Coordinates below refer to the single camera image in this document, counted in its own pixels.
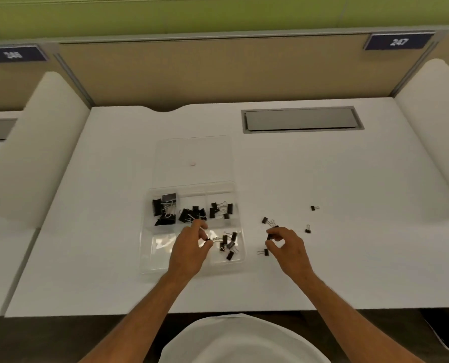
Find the right hand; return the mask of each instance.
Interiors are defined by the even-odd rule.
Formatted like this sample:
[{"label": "right hand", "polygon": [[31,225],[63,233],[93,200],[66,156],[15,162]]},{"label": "right hand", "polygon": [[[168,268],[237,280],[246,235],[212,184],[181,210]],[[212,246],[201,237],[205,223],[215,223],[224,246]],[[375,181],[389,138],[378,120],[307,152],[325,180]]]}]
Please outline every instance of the right hand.
[{"label": "right hand", "polygon": [[270,228],[266,232],[273,234],[275,241],[285,240],[285,244],[282,247],[278,247],[272,240],[265,242],[266,247],[276,257],[285,274],[294,282],[314,275],[303,239],[297,236],[291,229],[282,226]]}]

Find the hand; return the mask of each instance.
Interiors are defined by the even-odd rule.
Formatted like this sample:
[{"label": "hand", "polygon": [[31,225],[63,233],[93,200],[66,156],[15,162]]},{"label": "hand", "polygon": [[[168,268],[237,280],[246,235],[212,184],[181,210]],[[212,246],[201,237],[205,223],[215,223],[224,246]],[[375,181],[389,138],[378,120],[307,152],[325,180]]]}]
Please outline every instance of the hand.
[{"label": "hand", "polygon": [[272,240],[267,240],[265,244],[276,257],[283,272],[290,276],[295,283],[314,275],[303,239],[297,236],[294,231],[282,226],[270,228],[266,232],[273,234],[275,241],[285,240],[282,247],[278,247]]},{"label": "hand", "polygon": [[199,247],[199,238],[203,240],[208,238],[202,228],[207,229],[208,225],[204,220],[195,219],[191,227],[187,226],[181,231],[172,248],[167,274],[188,282],[199,272],[208,251],[213,246],[213,241],[207,240],[202,247]]}]

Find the person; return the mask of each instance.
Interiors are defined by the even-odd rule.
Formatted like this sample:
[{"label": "person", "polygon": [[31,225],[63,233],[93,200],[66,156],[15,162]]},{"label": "person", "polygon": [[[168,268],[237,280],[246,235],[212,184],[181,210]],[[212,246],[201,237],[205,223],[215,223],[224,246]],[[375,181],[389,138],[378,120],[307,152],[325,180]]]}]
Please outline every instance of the person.
[{"label": "person", "polygon": [[[174,243],[167,272],[81,363],[143,362],[169,309],[201,269],[213,246],[213,242],[207,240],[204,231],[207,228],[204,221],[194,220],[191,227],[182,230]],[[293,230],[276,227],[267,232],[273,235],[274,241],[284,239],[282,247],[272,240],[267,240],[265,244],[283,272],[316,307],[351,363],[424,363],[367,321],[318,278],[313,272],[303,240]],[[198,245],[199,238],[205,240],[202,247]],[[182,360],[176,357],[171,361]]]}]

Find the clear plastic organizer tray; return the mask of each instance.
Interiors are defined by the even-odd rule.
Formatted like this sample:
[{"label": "clear plastic organizer tray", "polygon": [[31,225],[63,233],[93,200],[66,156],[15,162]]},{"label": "clear plastic organizer tray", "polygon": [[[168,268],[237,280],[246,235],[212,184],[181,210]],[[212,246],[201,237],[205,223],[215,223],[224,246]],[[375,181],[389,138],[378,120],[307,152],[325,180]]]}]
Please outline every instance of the clear plastic organizer tray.
[{"label": "clear plastic organizer tray", "polygon": [[[172,225],[155,225],[160,218],[154,216],[152,200],[160,199],[163,195],[176,194],[176,207],[169,209],[175,211],[176,223]],[[223,210],[216,214],[214,219],[209,218],[209,209],[212,203],[221,204],[226,209],[227,204],[233,204],[233,213],[229,214],[229,219],[223,216]],[[233,182],[204,183],[189,186],[163,187],[150,189],[144,200],[144,213],[140,234],[140,264],[139,269],[142,274],[154,273],[163,274],[167,271],[169,258],[176,237],[185,226],[191,223],[182,223],[179,216],[183,209],[192,209],[198,206],[204,209],[207,216],[208,229],[206,233],[209,238],[222,238],[228,236],[228,243],[231,242],[232,234],[237,233],[234,251],[231,260],[227,260],[229,249],[225,247],[220,250],[220,241],[215,241],[213,248],[209,250],[208,256],[203,263],[200,274],[221,274],[234,271],[245,261],[246,250],[243,237],[243,229],[239,217],[239,205]]]}]

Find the forearm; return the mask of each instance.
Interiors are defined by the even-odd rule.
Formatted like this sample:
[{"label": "forearm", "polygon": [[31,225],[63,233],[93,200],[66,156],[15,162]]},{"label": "forearm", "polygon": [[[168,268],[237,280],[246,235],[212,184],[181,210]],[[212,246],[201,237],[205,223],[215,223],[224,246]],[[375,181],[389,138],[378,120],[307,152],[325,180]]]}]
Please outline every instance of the forearm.
[{"label": "forearm", "polygon": [[187,280],[164,274],[155,287],[81,363],[142,363]]},{"label": "forearm", "polygon": [[352,363],[424,363],[367,321],[315,274],[303,275],[295,282]]}]

